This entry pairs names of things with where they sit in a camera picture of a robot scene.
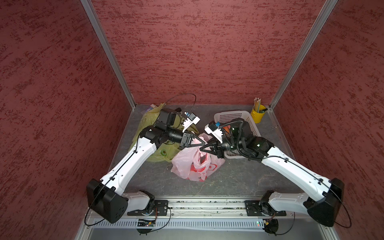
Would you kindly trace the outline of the pink plastic bag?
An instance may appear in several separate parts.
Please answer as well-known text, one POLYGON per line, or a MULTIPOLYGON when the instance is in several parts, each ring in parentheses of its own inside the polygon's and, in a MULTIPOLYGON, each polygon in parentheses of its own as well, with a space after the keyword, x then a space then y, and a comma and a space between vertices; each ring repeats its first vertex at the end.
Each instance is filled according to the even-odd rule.
POLYGON ((202 152, 200 147, 185 148, 173 157, 171 172, 185 180, 204 182, 225 162, 216 155, 202 152))

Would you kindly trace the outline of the green avocado plastic bag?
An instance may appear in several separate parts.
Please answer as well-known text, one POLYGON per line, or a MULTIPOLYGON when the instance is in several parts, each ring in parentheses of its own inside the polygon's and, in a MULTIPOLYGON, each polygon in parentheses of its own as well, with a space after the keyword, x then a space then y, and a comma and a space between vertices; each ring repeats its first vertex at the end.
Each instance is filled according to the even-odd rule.
MULTIPOLYGON (((147 153, 145 160, 152 163, 171 162, 176 154, 185 149, 181 148, 179 143, 168 140, 164 131, 155 128, 154 123, 161 109, 170 108, 167 108, 165 104, 162 104, 145 114, 135 135, 133 145, 131 146, 133 155, 142 155, 143 153, 147 153)), ((176 116, 173 128, 183 131, 184 127, 182 126, 182 123, 186 119, 186 116, 182 116, 181 108, 171 110, 179 112, 176 116)), ((195 125, 191 125, 185 132, 191 133, 193 136, 197 136, 194 126, 195 125)))

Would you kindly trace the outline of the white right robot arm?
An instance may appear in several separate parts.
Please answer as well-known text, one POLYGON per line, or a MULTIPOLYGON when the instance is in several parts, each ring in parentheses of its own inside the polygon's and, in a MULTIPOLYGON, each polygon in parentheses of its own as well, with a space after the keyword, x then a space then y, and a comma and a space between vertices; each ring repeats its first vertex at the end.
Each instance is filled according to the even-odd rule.
POLYGON ((237 151, 240 156, 277 171, 303 191, 301 194, 267 191, 259 201, 259 209, 265 216, 287 211, 306 214, 326 227, 336 224, 343 205, 344 183, 309 170, 269 140, 248 133, 245 125, 246 121, 240 118, 226 124, 210 122, 205 131, 213 138, 200 148, 201 151, 218 158, 225 152, 237 151))

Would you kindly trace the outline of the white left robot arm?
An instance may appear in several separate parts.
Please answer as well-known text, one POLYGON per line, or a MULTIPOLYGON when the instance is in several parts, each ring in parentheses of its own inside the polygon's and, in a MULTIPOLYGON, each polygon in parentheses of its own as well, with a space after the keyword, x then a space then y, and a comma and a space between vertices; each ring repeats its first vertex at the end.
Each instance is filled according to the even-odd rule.
POLYGON ((178 143, 181 148, 202 147, 205 142, 188 128, 197 124, 200 118, 186 113, 183 129, 173 128, 177 110, 162 109, 156 121, 145 127, 138 135, 137 142, 122 160, 100 180, 92 179, 87 185, 90 210, 104 220, 116 223, 125 213, 146 211, 151 213, 155 197, 146 191, 125 193, 128 183, 142 164, 165 142, 178 143))

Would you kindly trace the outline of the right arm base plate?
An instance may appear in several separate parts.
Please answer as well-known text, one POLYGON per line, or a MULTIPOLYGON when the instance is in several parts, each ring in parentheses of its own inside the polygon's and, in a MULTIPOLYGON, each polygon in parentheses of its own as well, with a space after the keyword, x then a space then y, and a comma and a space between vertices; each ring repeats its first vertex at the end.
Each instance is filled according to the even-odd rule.
POLYGON ((285 211, 276 211, 273 209, 270 204, 267 202, 262 202, 256 200, 245 201, 245 208, 248 217, 285 217, 287 213, 285 211))

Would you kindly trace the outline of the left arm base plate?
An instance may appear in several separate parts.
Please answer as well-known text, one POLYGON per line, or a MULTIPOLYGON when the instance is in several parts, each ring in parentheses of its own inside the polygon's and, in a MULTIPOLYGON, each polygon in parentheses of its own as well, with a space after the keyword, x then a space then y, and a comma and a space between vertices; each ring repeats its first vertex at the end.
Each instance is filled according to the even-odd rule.
POLYGON ((166 216, 168 213, 168 203, 167 200, 150 200, 149 204, 144 210, 136 210, 127 212, 127 216, 136 216, 136 217, 158 217, 166 216))

